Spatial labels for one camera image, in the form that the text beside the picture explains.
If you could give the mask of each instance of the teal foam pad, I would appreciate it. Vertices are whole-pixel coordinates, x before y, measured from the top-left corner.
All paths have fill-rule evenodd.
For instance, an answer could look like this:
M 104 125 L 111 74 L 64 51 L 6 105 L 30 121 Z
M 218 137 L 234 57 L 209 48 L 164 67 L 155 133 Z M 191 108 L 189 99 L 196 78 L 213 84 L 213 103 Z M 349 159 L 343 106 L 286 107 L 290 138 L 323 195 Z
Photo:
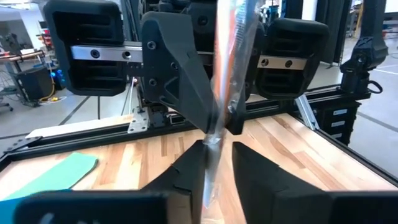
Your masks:
M 74 152 L 40 177 L 9 195 L 5 200 L 26 197 L 45 190 L 69 189 L 91 172 L 97 161 L 95 156 Z

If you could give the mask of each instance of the wooden table surface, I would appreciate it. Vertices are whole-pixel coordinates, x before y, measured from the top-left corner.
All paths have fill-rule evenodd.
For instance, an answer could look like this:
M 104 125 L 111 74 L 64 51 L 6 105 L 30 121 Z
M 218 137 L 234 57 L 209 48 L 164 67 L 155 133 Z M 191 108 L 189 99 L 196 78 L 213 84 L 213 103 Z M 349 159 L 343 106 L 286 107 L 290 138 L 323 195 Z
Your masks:
M 104 125 L 118 124 L 130 118 L 110 118 Z M 99 121 L 90 121 L 94 127 Z M 43 129 L 43 135 L 87 129 L 85 122 L 64 128 Z M 97 167 L 73 189 L 139 189 L 156 178 L 184 150 L 204 134 L 199 130 L 168 134 L 131 142 L 79 150 L 99 159 Z M 323 190 L 397 190 L 393 185 L 309 130 L 295 118 L 280 114 L 245 123 L 244 134 L 227 135 L 216 182 L 219 196 L 208 211 L 204 223 L 245 223 L 234 184 L 231 143 L 241 141 L 279 164 L 293 175 Z M 14 162 L 0 173 L 0 199 L 8 196 L 53 167 L 70 152 Z

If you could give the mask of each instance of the bolt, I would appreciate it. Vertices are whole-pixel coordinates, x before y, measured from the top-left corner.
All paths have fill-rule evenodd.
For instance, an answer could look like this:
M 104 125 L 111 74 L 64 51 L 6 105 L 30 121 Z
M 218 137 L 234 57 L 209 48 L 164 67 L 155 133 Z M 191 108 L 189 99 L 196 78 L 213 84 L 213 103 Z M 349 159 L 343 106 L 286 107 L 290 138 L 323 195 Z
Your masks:
M 178 67 L 177 67 L 177 65 L 176 65 L 174 62 L 172 62 L 172 63 L 170 64 L 170 66 L 172 67 L 172 69 L 178 70 Z
M 293 65 L 293 62 L 291 61 L 291 60 L 288 60 L 286 63 L 285 63 L 285 67 L 286 68 L 290 68 L 290 66 L 292 66 Z
M 100 57 L 100 52 L 97 51 L 97 50 L 91 50 L 90 54 L 91 54 L 91 56 L 93 58 L 99 58 Z
M 265 67 L 268 65 L 268 63 L 269 63 L 268 59 L 262 59 L 261 66 Z
M 153 41 L 149 41 L 147 44 L 147 47 L 149 50 L 155 50 L 156 49 L 156 43 Z
M 157 82 L 156 82 L 156 80 L 155 80 L 154 78 L 151 78 L 151 79 L 149 80 L 149 84 L 150 84 L 151 86 L 156 86 Z
M 206 16 L 199 16 L 198 18 L 198 25 L 199 26 L 205 26 L 208 23 L 208 19 Z

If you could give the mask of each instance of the transparent plastic bag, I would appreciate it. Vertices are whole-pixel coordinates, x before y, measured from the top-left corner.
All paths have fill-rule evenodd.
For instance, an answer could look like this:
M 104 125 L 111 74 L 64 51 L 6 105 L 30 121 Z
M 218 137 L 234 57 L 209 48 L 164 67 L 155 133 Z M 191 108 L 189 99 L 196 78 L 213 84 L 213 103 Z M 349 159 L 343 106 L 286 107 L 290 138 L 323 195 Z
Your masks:
M 215 177 L 223 148 L 225 120 L 228 111 L 236 107 L 244 86 L 254 36 L 259 22 L 258 0 L 218 0 L 215 38 L 215 59 L 211 81 L 216 99 L 217 116 L 206 135 L 208 149 L 203 206 L 210 209 L 220 191 Z

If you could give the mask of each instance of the black enclosure panel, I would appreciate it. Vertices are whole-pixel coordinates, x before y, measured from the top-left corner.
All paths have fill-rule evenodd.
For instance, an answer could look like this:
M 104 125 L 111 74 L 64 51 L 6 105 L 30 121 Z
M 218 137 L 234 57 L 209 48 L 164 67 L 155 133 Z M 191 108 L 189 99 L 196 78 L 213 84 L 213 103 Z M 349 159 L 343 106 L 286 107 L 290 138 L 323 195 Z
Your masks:
M 333 62 L 340 63 L 341 56 L 344 51 L 344 43 L 346 39 L 346 32 L 348 26 L 349 9 L 351 8 L 351 0 L 343 0 L 343 10 L 341 13 L 340 28 L 337 35 L 337 44 L 335 49 L 335 56 Z
M 318 0 L 315 20 L 326 24 L 330 32 L 329 40 L 321 57 L 322 62 L 333 63 L 335 55 L 338 57 L 341 55 L 341 51 L 336 52 L 336 46 L 338 45 L 343 4 L 344 0 Z
M 282 0 L 280 9 L 281 18 L 301 19 L 303 14 L 303 0 Z
M 76 95 L 114 96 L 126 89 L 122 62 L 73 59 L 73 45 L 124 43 L 116 3 L 91 0 L 51 0 L 43 8 L 68 90 Z

